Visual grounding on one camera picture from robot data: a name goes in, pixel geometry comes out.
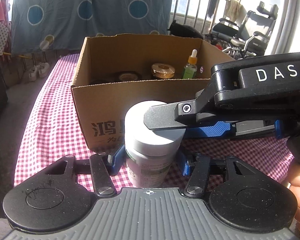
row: white crosshair symbol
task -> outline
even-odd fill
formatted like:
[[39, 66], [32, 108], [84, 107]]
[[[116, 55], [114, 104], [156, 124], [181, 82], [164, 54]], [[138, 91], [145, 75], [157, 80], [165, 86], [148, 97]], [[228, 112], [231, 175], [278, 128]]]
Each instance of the white crosshair symbol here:
[[144, 193], [146, 193], [146, 194], [148, 194], [148, 195], [152, 195], [152, 194], [154, 194], [155, 192], [149, 189], [149, 190], [147, 190], [147, 191], [144, 192]]

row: white lettering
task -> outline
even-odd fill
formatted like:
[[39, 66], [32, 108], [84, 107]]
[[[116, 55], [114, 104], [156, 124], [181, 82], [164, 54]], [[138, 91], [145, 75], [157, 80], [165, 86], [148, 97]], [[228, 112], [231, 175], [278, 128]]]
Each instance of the white lettering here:
[[277, 79], [277, 76], [281, 76], [284, 78], [284, 75], [280, 72], [280, 70], [277, 67], [274, 67], [274, 79]]
[[295, 71], [294, 69], [290, 69], [291, 67], [294, 67], [294, 65], [288, 65], [288, 70], [291, 72], [294, 72], [294, 74], [290, 74], [291, 77], [295, 77], [298, 75], [297, 71]]
[[[267, 80], [267, 74], [266, 74], [266, 72], [263, 69], [257, 69], [256, 72], [257, 72], [257, 76], [258, 76], [259, 82]], [[263, 74], [264, 74], [265, 77], [261, 78], [259, 72], [263, 72]]]

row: pink and white gingham tablecloth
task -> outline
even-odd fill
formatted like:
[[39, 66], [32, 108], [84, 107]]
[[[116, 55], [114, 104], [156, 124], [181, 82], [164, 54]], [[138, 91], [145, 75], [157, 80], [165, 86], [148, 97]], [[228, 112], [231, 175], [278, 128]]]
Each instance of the pink and white gingham tablecloth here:
[[[20, 146], [15, 186], [64, 155], [87, 159], [93, 154], [84, 141], [70, 90], [78, 58], [76, 54], [60, 59], [36, 99]], [[235, 155], [273, 179], [282, 181], [293, 160], [285, 142], [275, 138], [243, 141], [200, 139], [184, 140], [182, 144], [190, 151], [216, 159]], [[132, 187], [124, 166], [112, 181], [118, 191], [121, 187]], [[78, 182], [93, 191], [91, 176], [80, 175]], [[184, 187], [186, 182], [187, 178], [173, 164], [163, 186]], [[220, 176], [210, 178], [208, 189], [221, 182]]]

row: dropper bottle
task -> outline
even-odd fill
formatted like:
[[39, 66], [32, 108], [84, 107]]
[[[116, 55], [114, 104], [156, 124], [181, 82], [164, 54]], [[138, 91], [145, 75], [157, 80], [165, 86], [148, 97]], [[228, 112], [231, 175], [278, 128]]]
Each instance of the dropper bottle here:
[[188, 59], [188, 64], [185, 65], [182, 73], [182, 78], [183, 79], [188, 79], [188, 78], [194, 78], [195, 74], [197, 73], [197, 50], [194, 49], [192, 51], [192, 55]]

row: cardboard box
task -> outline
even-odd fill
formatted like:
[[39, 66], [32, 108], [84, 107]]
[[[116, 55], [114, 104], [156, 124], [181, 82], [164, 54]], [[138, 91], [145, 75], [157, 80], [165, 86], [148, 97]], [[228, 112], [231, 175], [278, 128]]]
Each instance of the cardboard box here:
[[[198, 51], [197, 79], [89, 85], [94, 79], [109, 79], [120, 71], [136, 71], [147, 79], [154, 63], [172, 65], [175, 76], [181, 77], [193, 49]], [[123, 142], [124, 117], [134, 104], [146, 100], [166, 103], [191, 100], [208, 84], [211, 67], [231, 60], [201, 39], [139, 34], [85, 38], [71, 90], [88, 148], [98, 151], [100, 147]]]

